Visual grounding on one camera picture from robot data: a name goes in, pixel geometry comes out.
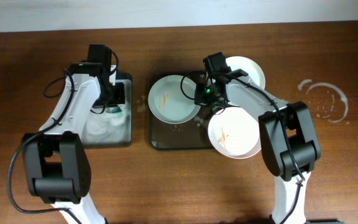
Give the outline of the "white plate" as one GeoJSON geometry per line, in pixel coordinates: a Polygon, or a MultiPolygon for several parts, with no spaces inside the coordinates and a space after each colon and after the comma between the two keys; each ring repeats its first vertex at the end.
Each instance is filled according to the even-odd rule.
{"type": "Polygon", "coordinates": [[[247,72],[256,85],[265,89],[266,81],[264,72],[253,60],[247,57],[232,56],[226,58],[226,63],[232,70],[242,69],[247,72]]]}
{"type": "Polygon", "coordinates": [[[226,108],[212,116],[208,137],[215,150],[233,159],[247,159],[261,150],[258,122],[238,107],[226,108]]]}

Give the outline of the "pale green plate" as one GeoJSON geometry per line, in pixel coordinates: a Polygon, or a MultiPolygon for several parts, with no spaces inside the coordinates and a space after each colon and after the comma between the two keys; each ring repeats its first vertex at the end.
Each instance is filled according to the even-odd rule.
{"type": "Polygon", "coordinates": [[[181,75],[169,75],[157,80],[148,95],[148,104],[152,114],[168,124],[181,124],[194,118],[201,106],[194,103],[196,83],[189,78],[182,81],[181,75]]]}

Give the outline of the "green yellow sponge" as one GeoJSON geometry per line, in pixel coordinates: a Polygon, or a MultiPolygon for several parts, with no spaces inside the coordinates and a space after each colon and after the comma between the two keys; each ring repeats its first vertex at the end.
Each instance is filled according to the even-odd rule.
{"type": "Polygon", "coordinates": [[[119,118],[123,116],[122,109],[119,106],[108,107],[106,109],[106,115],[112,118],[119,118]]]}

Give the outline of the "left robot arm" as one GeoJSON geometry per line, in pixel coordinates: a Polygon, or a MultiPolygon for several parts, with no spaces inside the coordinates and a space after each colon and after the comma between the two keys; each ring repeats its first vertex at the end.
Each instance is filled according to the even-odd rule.
{"type": "Polygon", "coordinates": [[[91,167],[81,142],[88,115],[126,100],[124,85],[113,84],[118,57],[103,44],[91,44],[86,60],[63,71],[65,84],[47,122],[27,133],[14,157],[22,155],[27,187],[51,208],[36,213],[60,212],[68,223],[106,223],[91,196],[91,167]]]}

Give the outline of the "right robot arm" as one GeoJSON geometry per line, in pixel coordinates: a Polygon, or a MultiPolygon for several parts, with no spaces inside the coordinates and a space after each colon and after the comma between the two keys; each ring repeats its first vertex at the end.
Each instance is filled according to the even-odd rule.
{"type": "Polygon", "coordinates": [[[275,180],[270,223],[306,223],[306,185],[321,157],[307,105],[268,93],[247,72],[233,70],[222,52],[207,56],[203,64],[207,78],[196,86],[195,104],[224,109],[232,103],[257,120],[262,158],[275,180]]]}

